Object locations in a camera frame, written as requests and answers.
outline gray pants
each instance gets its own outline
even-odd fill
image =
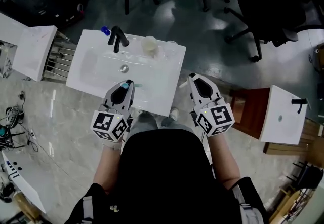
[[[141,113],[137,118],[137,122],[132,126],[127,136],[127,139],[137,133],[156,130],[156,129],[158,129],[158,127],[153,115],[150,113]],[[193,133],[191,128],[179,124],[178,122],[176,122],[174,119],[170,117],[166,117],[165,119],[162,120],[161,129],[183,129]]]

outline tile floor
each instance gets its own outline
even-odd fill
[[[182,70],[179,84],[185,82],[189,73]],[[228,101],[228,85],[215,81]],[[101,99],[49,82],[0,79],[0,86],[0,115],[5,114],[8,106],[21,104],[17,97],[21,90],[26,93],[23,125],[34,131],[39,151],[36,153],[31,147],[24,149],[36,164],[53,175],[53,188],[59,195],[59,202],[48,213],[48,218],[53,224],[62,224],[91,185],[100,159],[102,144],[90,130],[90,122]],[[186,88],[177,89],[173,106],[180,110],[179,122],[201,137],[201,130],[195,128],[188,113],[192,103]],[[156,119],[160,124],[162,117],[156,116]],[[22,128],[17,126],[12,132],[19,130]],[[262,201],[269,207],[279,187],[287,182],[285,176],[293,171],[292,163],[297,157],[266,155],[262,152],[264,143],[235,129],[226,133],[226,140],[241,175],[251,177]],[[26,139],[19,136],[16,141],[24,144]],[[202,143],[210,158],[206,139]]]
[[[224,42],[226,35],[242,31],[246,26],[232,14],[224,14],[229,6],[238,12],[237,0],[208,0],[210,10],[201,11],[201,0],[130,0],[130,13],[124,14],[124,0],[89,0],[85,18],[64,30],[75,43],[83,29],[100,30],[104,25],[119,25],[125,33],[152,35],[157,39],[174,40],[186,46],[183,68],[207,74],[244,88],[265,88],[272,84],[307,97],[312,110],[307,115],[314,120],[319,110],[317,99],[318,74],[308,61],[314,47],[324,40],[324,32],[310,30],[299,33],[298,42],[276,48],[261,44],[263,60],[250,63],[248,57],[257,54],[252,35]]]

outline person's right arm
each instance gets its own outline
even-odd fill
[[[238,165],[229,150],[223,134],[208,137],[216,178],[230,189],[240,180]]]

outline white sneaker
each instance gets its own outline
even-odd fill
[[[178,116],[179,116],[179,110],[177,108],[172,108],[169,117],[176,121],[178,120]]]

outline small sink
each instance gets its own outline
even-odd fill
[[[282,144],[298,144],[303,130],[306,108],[292,104],[292,99],[300,99],[275,85],[270,87],[270,95],[260,141]]]
[[[125,36],[130,44],[120,44],[114,53],[109,37],[97,30],[83,30],[66,85],[103,98],[116,83],[131,79],[140,86],[133,107],[168,116],[186,48],[157,41],[159,52],[152,58],[142,51],[143,37]]]

